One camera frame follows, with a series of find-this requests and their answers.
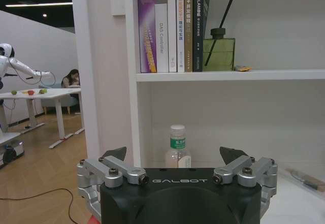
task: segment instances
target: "black diffuser stick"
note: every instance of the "black diffuser stick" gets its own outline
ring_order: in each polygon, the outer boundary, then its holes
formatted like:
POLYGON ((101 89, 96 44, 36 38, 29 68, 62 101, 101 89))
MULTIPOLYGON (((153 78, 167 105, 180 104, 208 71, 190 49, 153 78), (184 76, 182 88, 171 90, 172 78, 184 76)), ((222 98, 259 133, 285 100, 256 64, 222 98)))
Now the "black diffuser stick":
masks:
POLYGON ((232 5, 232 3, 233 3, 233 0, 229 0, 228 5, 227 5, 227 8, 225 9, 225 12, 224 12, 224 15, 223 15, 223 18, 222 18, 222 21, 221 21, 221 24, 220 24, 220 27, 219 28, 222 28, 223 23, 225 21, 225 18, 227 17, 228 11, 229 11, 230 6, 232 5))
MULTIPOLYGON (((222 17, 222 21, 221 21, 221 23, 220 23, 219 28, 222 28, 223 23, 224 23, 224 21, 225 21, 225 18, 227 17, 228 11, 229 11, 230 6, 232 5, 232 3, 233 3, 233 0, 229 0, 228 5, 227 5, 227 8, 225 9, 224 15, 223 15, 223 17, 222 17)), ((208 63, 209 63, 209 60, 210 60, 210 58, 211 58, 212 51, 213 51, 213 49, 214 49, 214 46, 215 46, 215 43, 216 43, 216 42, 217 42, 217 39, 214 39, 213 44, 212 44, 212 46, 211 46, 211 50, 210 50, 210 52, 209 52, 209 56, 208 56, 208 58, 207 58, 207 61, 206 61, 205 64, 204 64, 205 66, 207 66, 208 63)))

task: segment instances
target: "bottle label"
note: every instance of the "bottle label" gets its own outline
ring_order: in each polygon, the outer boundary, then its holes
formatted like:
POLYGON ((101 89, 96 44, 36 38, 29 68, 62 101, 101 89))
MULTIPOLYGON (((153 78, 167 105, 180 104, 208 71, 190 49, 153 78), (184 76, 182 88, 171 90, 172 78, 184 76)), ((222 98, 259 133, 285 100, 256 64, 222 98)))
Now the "bottle label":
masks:
POLYGON ((178 161, 178 168, 191 168, 191 156, 184 156, 178 161))
POLYGON ((173 149, 184 149, 185 148, 185 138, 171 139, 171 147, 173 149))

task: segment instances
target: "white bottle cap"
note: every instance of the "white bottle cap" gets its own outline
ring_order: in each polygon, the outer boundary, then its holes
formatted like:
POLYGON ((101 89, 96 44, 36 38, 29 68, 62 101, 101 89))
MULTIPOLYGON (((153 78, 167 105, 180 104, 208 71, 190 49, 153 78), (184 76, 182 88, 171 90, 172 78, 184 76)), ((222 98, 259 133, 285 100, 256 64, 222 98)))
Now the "white bottle cap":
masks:
POLYGON ((184 125, 171 125, 171 134, 175 136, 182 136, 185 134, 184 125))

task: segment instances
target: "person sitting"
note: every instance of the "person sitting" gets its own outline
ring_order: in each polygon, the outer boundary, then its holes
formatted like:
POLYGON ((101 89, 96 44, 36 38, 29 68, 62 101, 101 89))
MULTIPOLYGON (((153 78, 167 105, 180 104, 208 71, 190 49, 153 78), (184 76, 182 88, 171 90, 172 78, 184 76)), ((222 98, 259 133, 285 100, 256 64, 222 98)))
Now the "person sitting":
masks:
POLYGON ((79 88, 79 71, 77 69, 72 69, 68 75, 66 75, 61 82, 62 88, 79 88))

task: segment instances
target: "herringbone floor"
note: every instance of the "herringbone floor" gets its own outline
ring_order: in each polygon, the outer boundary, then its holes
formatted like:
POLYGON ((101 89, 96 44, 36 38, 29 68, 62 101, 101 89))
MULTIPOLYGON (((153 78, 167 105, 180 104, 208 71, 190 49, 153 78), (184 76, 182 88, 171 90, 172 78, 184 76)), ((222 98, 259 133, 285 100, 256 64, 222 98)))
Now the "herringbone floor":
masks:
MULTIPOLYGON (((63 115, 66 134, 81 127, 79 115, 63 115)), ((23 198, 55 188, 68 188, 74 194, 72 218, 87 223, 90 213, 85 201, 77 194, 76 165, 86 158, 84 133, 74 135, 54 149, 49 145, 58 139, 55 115, 38 118, 46 124, 19 138, 24 141, 25 155, 0 169, 0 198, 23 198)), ((22 123, 10 131, 20 131, 22 123)), ((24 201, 0 200, 1 224, 70 224, 70 195, 56 191, 24 201)))

